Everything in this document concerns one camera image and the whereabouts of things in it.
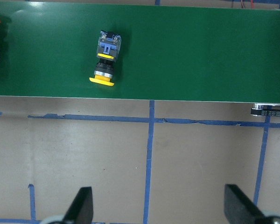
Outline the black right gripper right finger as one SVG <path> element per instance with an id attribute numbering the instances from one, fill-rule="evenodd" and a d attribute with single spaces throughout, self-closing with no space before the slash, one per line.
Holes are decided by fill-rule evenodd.
<path id="1" fill-rule="evenodd" d="M 224 214 L 230 224 L 270 224 L 246 194 L 235 184 L 224 186 Z"/>

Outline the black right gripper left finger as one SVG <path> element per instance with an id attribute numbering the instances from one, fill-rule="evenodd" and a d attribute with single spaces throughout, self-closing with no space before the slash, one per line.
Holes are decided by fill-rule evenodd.
<path id="1" fill-rule="evenodd" d="M 82 187 L 65 213 L 63 224 L 91 224 L 93 219 L 92 188 Z"/>

